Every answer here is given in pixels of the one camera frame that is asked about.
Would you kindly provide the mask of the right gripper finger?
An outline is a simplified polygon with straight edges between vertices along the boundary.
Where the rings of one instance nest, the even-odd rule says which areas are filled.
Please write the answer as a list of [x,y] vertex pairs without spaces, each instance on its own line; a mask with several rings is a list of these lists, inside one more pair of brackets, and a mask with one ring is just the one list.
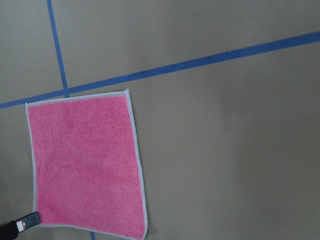
[[16,220],[10,220],[0,225],[1,240],[15,240],[20,233],[40,224],[38,212],[32,212]]

